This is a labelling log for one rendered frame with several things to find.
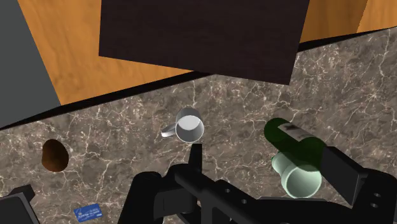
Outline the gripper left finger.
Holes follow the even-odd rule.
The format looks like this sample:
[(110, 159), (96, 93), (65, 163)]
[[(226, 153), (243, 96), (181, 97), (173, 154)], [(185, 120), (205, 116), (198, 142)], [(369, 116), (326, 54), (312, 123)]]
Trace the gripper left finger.
[(165, 176), (134, 176), (118, 224), (163, 224), (174, 214), (184, 224), (258, 224), (256, 205), (230, 183), (202, 174), (202, 145), (195, 143), (188, 163), (171, 166)]

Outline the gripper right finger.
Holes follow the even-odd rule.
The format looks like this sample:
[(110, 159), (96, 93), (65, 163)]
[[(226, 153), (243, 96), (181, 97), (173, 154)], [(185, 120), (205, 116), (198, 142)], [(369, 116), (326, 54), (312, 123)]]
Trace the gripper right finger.
[(350, 224), (393, 224), (397, 210), (397, 178), (364, 168), (334, 146), (323, 149), (321, 174), (352, 206)]

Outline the white mug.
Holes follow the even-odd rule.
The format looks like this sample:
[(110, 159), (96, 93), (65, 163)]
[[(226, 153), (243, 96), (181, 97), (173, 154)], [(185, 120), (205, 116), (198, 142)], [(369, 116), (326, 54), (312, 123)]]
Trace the white mug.
[(161, 131), (162, 137), (176, 135), (185, 143), (194, 143), (204, 134), (204, 123), (198, 110), (183, 108), (178, 111), (176, 121)]

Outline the pale green cup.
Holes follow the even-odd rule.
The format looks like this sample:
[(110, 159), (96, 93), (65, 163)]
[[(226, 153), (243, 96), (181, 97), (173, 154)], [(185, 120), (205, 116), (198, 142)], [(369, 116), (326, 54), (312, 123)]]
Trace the pale green cup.
[(281, 177), (281, 185), (292, 198), (310, 198), (320, 188), (322, 175), (318, 168), (293, 158), (289, 153), (276, 153), (272, 168)]

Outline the dark green bottle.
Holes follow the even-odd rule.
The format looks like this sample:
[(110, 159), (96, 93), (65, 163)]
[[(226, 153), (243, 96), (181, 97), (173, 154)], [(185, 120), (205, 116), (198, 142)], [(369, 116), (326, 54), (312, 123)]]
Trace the dark green bottle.
[(264, 136), (279, 152), (296, 165), (311, 165), (310, 170), (320, 170), (323, 149), (320, 138), (288, 122), (283, 118), (272, 118), (264, 126)]

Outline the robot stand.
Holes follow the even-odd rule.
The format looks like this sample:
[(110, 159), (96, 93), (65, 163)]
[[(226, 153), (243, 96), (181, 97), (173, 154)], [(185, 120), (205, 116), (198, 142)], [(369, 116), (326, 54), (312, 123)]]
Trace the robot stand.
[(287, 85), (309, 0), (102, 0), (99, 55)]

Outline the blue card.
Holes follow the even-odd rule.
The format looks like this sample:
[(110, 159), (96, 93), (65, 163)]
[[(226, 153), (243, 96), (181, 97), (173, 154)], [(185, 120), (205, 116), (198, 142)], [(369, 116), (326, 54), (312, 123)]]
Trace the blue card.
[(102, 211), (98, 204), (91, 204), (88, 206), (74, 209), (74, 213), (76, 215), (77, 220), (80, 223), (103, 216)]

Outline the brown potato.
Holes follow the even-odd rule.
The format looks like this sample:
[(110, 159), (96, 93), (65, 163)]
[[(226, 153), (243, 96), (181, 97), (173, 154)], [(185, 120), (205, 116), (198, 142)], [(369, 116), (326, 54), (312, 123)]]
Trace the brown potato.
[(65, 146), (56, 139), (49, 139), (43, 145), (41, 163), (49, 171), (63, 171), (69, 163)]

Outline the black angular object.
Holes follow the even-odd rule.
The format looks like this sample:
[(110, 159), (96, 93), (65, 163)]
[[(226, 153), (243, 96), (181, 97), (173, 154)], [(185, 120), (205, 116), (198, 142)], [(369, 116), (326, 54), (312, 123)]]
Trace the black angular object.
[(0, 197), (0, 224), (40, 224), (30, 202), (36, 194), (30, 184)]

